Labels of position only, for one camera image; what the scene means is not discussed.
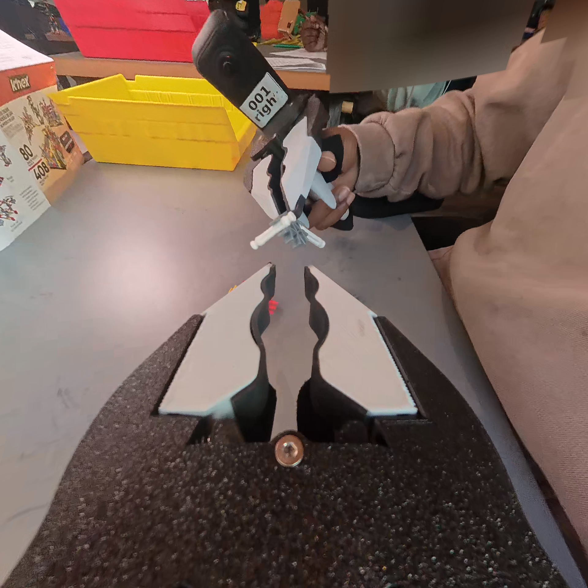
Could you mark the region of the tan cardboard piece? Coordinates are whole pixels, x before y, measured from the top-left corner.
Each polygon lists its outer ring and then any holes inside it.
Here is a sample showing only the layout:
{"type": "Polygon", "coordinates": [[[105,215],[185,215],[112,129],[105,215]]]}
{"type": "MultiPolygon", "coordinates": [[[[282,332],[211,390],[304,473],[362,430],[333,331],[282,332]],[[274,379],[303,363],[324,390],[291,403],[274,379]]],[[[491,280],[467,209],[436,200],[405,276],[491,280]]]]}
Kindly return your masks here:
{"type": "Polygon", "coordinates": [[[282,39],[292,40],[300,10],[300,1],[283,1],[277,32],[282,39]]]}

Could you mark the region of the person's right hand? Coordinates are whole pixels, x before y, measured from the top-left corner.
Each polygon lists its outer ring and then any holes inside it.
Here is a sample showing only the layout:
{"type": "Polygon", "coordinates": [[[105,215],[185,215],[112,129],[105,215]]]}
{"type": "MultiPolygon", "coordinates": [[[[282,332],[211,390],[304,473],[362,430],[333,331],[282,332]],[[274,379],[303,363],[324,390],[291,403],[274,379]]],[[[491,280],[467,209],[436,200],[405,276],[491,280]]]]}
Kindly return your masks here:
{"type": "Polygon", "coordinates": [[[359,177],[359,150],[356,136],[347,126],[328,128],[323,131],[323,137],[340,136],[343,145],[343,160],[341,173],[332,182],[332,193],[336,198],[337,206],[332,209],[323,201],[312,204],[308,216],[311,229],[318,231],[332,227],[348,212],[353,203],[355,187],[359,177]]]}

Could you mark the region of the nested yellow plastic bins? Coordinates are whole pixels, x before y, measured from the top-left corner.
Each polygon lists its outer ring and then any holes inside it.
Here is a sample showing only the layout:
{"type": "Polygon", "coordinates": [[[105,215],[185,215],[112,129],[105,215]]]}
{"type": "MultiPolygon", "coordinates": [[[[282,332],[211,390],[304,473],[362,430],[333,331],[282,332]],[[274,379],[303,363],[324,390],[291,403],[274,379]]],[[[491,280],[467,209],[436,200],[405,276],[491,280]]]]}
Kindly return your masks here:
{"type": "Polygon", "coordinates": [[[49,97],[100,163],[233,171],[256,134],[204,79],[119,74],[49,97]]]}

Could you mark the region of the red plastic bin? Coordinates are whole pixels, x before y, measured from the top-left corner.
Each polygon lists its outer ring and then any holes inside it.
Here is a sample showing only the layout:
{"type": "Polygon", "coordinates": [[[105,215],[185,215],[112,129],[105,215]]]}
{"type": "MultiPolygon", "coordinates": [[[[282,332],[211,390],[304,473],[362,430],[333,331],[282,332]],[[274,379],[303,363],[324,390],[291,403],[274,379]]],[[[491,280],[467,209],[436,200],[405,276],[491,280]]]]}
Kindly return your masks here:
{"type": "Polygon", "coordinates": [[[206,1],[55,1],[86,58],[191,62],[206,1]]]}

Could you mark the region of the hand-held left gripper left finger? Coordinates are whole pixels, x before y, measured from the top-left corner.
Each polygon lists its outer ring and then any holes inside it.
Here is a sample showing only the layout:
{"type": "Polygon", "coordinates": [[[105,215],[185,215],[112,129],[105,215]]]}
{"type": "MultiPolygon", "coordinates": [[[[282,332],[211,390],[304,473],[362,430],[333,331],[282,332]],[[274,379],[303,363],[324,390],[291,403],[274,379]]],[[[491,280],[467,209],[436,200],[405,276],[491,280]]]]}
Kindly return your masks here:
{"type": "Polygon", "coordinates": [[[159,415],[232,420],[247,442],[268,442],[276,393],[262,334],[270,324],[276,267],[269,263],[211,305],[175,368],[159,415]]]}

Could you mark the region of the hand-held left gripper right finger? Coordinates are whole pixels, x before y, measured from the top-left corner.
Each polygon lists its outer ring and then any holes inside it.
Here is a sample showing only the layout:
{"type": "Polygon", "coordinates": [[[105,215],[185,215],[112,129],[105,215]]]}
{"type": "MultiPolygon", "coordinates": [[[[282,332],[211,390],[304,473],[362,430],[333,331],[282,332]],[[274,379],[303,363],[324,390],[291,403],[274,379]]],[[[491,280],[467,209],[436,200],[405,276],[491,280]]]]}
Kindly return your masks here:
{"type": "Polygon", "coordinates": [[[304,270],[309,325],[317,337],[297,401],[298,431],[334,441],[345,427],[368,439],[376,419],[411,420],[418,406],[378,315],[315,266],[304,270]]]}

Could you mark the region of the person's right forearm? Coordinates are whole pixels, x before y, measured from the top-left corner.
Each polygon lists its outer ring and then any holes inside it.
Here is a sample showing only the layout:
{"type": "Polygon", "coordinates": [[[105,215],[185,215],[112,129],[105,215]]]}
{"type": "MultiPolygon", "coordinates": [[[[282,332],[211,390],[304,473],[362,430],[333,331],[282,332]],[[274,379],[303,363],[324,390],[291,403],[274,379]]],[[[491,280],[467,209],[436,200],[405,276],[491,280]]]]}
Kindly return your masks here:
{"type": "Polygon", "coordinates": [[[542,37],[525,41],[505,70],[478,76],[466,91],[350,126],[359,156],[355,193],[390,202],[414,192],[443,199],[511,179],[569,80],[566,39],[542,37]]]}

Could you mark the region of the printed toy set box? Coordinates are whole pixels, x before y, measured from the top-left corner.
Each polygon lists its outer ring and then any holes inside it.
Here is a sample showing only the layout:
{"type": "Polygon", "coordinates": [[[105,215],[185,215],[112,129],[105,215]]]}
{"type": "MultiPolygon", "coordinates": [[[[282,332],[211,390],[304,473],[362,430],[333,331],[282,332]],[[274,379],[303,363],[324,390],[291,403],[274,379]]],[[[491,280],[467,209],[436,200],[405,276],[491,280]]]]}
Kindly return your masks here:
{"type": "Polygon", "coordinates": [[[69,187],[84,156],[52,99],[54,61],[1,31],[1,250],[69,187]]]}

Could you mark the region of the small red bin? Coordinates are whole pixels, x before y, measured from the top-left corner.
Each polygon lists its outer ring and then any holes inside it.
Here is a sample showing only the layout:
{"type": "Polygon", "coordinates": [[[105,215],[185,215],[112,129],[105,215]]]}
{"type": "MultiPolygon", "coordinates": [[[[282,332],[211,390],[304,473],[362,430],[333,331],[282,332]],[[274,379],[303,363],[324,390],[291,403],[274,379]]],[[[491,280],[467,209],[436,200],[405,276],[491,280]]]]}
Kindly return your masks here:
{"type": "Polygon", "coordinates": [[[278,31],[278,25],[281,19],[282,6],[282,1],[266,1],[264,4],[260,4],[262,40],[281,38],[282,34],[278,31]]]}

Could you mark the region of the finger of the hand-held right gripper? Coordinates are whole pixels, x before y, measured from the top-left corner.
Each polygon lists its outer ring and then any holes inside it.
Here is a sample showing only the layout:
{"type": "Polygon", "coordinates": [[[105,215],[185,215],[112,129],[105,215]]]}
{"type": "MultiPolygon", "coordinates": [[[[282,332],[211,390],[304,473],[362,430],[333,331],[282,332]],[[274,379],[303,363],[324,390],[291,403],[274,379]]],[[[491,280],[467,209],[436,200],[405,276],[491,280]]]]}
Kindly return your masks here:
{"type": "Polygon", "coordinates": [[[321,149],[309,133],[307,116],[301,117],[283,140],[281,188],[287,209],[296,217],[303,209],[318,170],[321,149]]]}
{"type": "Polygon", "coordinates": [[[271,219],[289,211],[281,188],[281,161],[257,160],[251,171],[251,193],[253,199],[271,219]]]}

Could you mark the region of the red and yellow connector stack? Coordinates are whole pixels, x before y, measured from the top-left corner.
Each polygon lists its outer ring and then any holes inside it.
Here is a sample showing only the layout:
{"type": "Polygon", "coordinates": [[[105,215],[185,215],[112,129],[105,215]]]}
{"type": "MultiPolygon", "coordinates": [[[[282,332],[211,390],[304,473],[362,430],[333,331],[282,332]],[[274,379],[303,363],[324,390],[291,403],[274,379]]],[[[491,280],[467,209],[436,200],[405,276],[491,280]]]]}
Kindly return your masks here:
{"type": "Polygon", "coordinates": [[[262,284],[257,282],[243,282],[235,286],[225,296],[224,305],[231,316],[247,320],[256,311],[272,316],[278,308],[273,295],[264,291],[262,284]]]}

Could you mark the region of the grey snowflake connector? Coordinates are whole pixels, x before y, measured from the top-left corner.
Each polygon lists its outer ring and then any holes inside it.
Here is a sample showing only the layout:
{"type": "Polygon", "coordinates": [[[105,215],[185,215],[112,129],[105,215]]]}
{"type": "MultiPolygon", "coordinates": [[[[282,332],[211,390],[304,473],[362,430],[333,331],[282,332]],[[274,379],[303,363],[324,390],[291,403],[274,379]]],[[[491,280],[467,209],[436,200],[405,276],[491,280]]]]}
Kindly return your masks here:
{"type": "Polygon", "coordinates": [[[290,245],[292,248],[307,244],[307,236],[299,219],[295,219],[289,226],[283,227],[275,238],[281,238],[285,244],[290,245]]]}

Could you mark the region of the dark printed box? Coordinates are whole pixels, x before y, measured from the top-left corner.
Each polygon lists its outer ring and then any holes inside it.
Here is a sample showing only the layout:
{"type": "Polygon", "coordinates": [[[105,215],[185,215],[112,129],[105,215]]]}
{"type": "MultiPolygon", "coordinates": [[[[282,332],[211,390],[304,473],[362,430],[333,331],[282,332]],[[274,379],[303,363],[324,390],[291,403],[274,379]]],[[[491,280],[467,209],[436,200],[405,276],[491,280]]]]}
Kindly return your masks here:
{"type": "Polygon", "coordinates": [[[79,50],[52,1],[1,1],[1,30],[44,55],[79,50]]]}

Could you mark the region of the person's beige sweatshirt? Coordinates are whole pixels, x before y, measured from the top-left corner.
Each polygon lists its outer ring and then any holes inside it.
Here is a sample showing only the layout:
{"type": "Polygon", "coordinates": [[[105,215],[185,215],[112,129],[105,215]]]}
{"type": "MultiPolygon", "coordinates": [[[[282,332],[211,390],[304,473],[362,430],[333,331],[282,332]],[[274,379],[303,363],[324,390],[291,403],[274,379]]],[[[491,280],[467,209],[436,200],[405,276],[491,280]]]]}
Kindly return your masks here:
{"type": "Polygon", "coordinates": [[[483,369],[587,550],[587,97],[562,99],[447,269],[483,369]]]}

